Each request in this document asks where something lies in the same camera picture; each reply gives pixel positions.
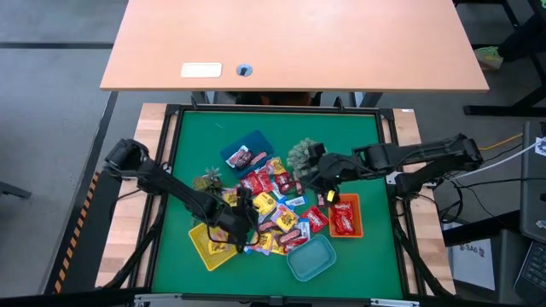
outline plastic tray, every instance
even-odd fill
[[[352,226],[355,228],[354,235],[340,235],[335,231],[334,209],[328,208],[328,227],[332,238],[362,238],[364,229],[362,227],[362,213],[360,212],[360,198],[358,194],[340,194],[340,201],[348,201],[352,203]]]
[[[235,174],[235,176],[238,179],[244,178],[248,173],[251,171],[254,171],[258,169],[259,167],[262,167],[265,165],[265,162],[271,158],[273,158],[273,154],[275,151],[273,150],[273,146],[267,141],[265,136],[260,132],[259,130],[255,130],[244,137],[240,138],[239,140],[231,143],[228,147],[222,149],[220,151],[220,156],[222,156],[222,160],[227,160],[229,157],[231,157],[232,154],[236,153],[239,148],[245,145],[248,150],[253,152],[254,155],[259,154],[262,151],[265,151],[267,153],[267,156],[262,158],[258,163],[252,166],[248,166],[245,169],[242,170],[236,170],[234,168],[231,168],[231,171]]]
[[[308,281],[335,263],[335,250],[323,235],[316,235],[287,255],[288,266],[298,281]]]
[[[201,223],[193,227],[189,232],[189,238],[194,243],[195,249],[199,253],[201,260],[206,266],[206,269],[212,271],[219,267],[224,262],[230,260],[237,254],[235,246],[229,244],[229,250],[211,255],[208,252],[208,234],[206,233],[206,225]]]

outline green mat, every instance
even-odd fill
[[[374,116],[335,114],[185,112],[173,174],[191,184],[207,167],[220,167],[225,185],[237,183],[220,150],[260,130],[286,166],[288,151],[309,137],[329,152],[350,154],[352,148],[377,143]],[[275,295],[323,298],[402,298],[384,180],[347,182],[341,193],[360,195],[364,237],[330,238],[337,262],[307,282],[297,281],[286,257],[271,253],[240,254],[213,272],[206,270],[188,236],[191,216],[170,197],[152,285],[153,293]],[[308,204],[315,195],[307,191]],[[300,206],[301,214],[308,205]]]

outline orange tray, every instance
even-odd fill
[[[340,235],[335,231],[334,223],[334,209],[330,206],[328,208],[328,228],[330,230],[330,236],[332,238],[362,238],[364,236],[364,229],[362,227],[362,214],[360,213],[360,198],[358,194],[340,194],[340,202],[347,201],[352,204],[352,226],[355,228],[354,235]]]

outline white cable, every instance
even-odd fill
[[[451,180],[451,181],[454,181],[454,180],[457,180],[457,179],[461,179],[461,178],[466,177],[466,176],[470,176],[470,175],[473,175],[473,174],[477,174],[477,173],[479,173],[479,172],[481,172],[481,171],[489,170],[490,168],[493,168],[493,167],[495,167],[495,166],[497,166],[497,165],[501,165],[502,163],[504,163],[504,162],[506,162],[506,161],[508,161],[508,160],[510,160],[510,159],[513,159],[513,158],[519,156],[520,154],[522,154],[522,153],[524,153],[524,152],[526,152],[526,151],[528,151],[528,150],[531,150],[532,148],[534,148],[535,146],[537,146],[537,145],[538,145],[539,143],[541,143],[541,142],[546,142],[546,137],[545,137],[545,138],[542,138],[542,139],[540,139],[540,140],[538,140],[538,141],[536,141],[534,144],[532,144],[532,145],[529,146],[528,148],[525,148],[525,149],[521,150],[521,151],[518,152],[518,153],[514,153],[513,155],[507,157],[507,158],[504,159],[504,160],[498,161],[498,162],[496,162],[496,163],[493,164],[493,165],[489,165],[489,166],[487,166],[487,167],[480,168],[480,169],[478,169],[478,170],[476,170],[476,171],[471,171],[471,172],[469,172],[469,173],[462,174],[462,175],[457,176],[457,177],[455,177],[455,178],[451,178],[450,180]]]

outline wooden desk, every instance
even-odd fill
[[[222,74],[181,78],[188,62]],[[131,0],[101,88],[488,90],[451,0]]]
[[[165,104],[144,104],[140,119],[136,127],[135,139],[142,142],[149,148],[149,154],[154,157],[157,150],[157,143],[160,137],[161,126],[165,113]],[[397,126],[398,142],[400,145],[409,145],[421,142],[415,114],[412,110],[394,110],[395,124]],[[383,123],[386,134],[386,141],[391,140],[388,133],[388,123]],[[173,130],[169,130],[166,139],[166,151],[164,161],[169,155],[168,148],[171,147]],[[412,165],[406,171],[414,171],[423,165]],[[135,182],[123,182],[120,194],[135,190]],[[433,197],[432,191],[424,188],[421,194]],[[155,209],[159,204],[159,198],[154,203],[151,221],[155,218]],[[102,255],[101,267],[96,279],[96,285],[103,286],[110,281],[127,258],[131,255],[137,243],[137,234],[142,221],[142,209],[146,196],[138,193],[124,198],[118,202],[113,214],[110,232],[107,238],[104,254]],[[438,213],[435,205],[429,200],[416,199],[412,202],[413,221],[419,252],[433,274],[440,280],[442,285],[450,292],[455,293],[450,267],[448,265],[446,249],[442,231],[439,225]],[[404,257],[406,270],[408,272],[409,289],[417,293],[414,270],[407,255]],[[142,286],[148,264],[148,252],[143,256],[139,270],[137,285]]]

